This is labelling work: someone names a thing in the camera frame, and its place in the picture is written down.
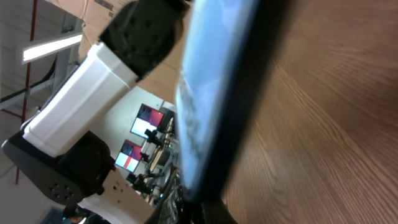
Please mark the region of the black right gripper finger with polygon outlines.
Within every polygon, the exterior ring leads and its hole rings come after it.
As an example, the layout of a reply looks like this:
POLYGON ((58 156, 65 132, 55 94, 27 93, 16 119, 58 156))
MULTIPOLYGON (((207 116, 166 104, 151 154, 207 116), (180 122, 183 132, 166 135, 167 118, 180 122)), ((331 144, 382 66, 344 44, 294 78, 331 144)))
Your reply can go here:
POLYGON ((152 213, 152 224, 237 224, 222 199, 191 203, 183 198, 182 190, 179 176, 173 174, 152 213))

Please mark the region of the blue screen smartphone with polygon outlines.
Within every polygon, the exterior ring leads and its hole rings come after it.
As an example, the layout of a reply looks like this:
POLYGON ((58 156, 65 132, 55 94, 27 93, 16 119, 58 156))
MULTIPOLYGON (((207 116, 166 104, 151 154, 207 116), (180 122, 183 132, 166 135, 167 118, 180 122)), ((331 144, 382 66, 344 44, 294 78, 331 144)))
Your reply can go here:
POLYGON ((193 3, 175 105, 183 194, 219 197, 280 42, 289 0, 193 3))

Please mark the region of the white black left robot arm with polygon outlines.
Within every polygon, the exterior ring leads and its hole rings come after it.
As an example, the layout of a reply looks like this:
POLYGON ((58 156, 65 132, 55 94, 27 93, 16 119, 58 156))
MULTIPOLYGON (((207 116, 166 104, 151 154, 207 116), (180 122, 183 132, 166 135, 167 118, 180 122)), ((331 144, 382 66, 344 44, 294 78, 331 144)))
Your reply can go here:
POLYGON ((44 108, 3 143, 5 155, 48 199, 110 223, 145 223, 153 214, 90 126, 168 56, 188 8, 181 0, 126 4, 44 108))

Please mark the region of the lower computer monitor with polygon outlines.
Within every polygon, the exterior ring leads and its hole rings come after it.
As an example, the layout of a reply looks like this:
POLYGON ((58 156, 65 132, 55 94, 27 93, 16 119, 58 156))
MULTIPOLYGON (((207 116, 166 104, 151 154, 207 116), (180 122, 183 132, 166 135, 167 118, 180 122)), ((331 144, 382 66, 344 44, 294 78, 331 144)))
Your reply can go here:
POLYGON ((141 160, 141 151, 141 146, 129 140, 125 140, 115 160, 115 164, 129 172, 134 172, 141 160))

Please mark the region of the computer monitor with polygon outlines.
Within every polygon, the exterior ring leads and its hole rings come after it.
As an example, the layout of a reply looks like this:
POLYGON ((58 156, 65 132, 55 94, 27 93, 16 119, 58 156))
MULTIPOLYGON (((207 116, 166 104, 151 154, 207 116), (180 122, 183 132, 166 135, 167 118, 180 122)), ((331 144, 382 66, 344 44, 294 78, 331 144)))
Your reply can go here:
POLYGON ((133 122, 130 133, 147 139, 146 131, 156 130, 164 118, 164 113, 153 109, 150 106, 141 104, 137 116, 133 122))
POLYGON ((129 140, 125 140, 115 160, 115 164, 129 172, 134 172, 141 160, 141 151, 141 146, 129 140))

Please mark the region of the upper computer monitor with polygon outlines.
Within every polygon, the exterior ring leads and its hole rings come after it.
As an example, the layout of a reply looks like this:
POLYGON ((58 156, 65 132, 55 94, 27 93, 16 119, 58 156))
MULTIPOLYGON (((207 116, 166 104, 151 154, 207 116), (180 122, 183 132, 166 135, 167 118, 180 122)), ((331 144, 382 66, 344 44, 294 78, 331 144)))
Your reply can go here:
POLYGON ((137 116, 133 122, 130 133, 147 139, 146 131, 156 130, 164 118, 164 113, 153 109, 150 106, 141 104, 137 116))

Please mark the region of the ceiling light fixture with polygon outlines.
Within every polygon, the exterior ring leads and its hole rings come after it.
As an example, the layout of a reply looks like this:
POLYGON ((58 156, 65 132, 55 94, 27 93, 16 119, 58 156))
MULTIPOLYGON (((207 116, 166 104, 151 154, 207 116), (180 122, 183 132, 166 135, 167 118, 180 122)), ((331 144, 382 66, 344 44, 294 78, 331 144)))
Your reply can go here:
POLYGON ((82 32, 74 30, 47 39, 33 40, 22 47, 21 64, 79 45, 82 37, 82 32))

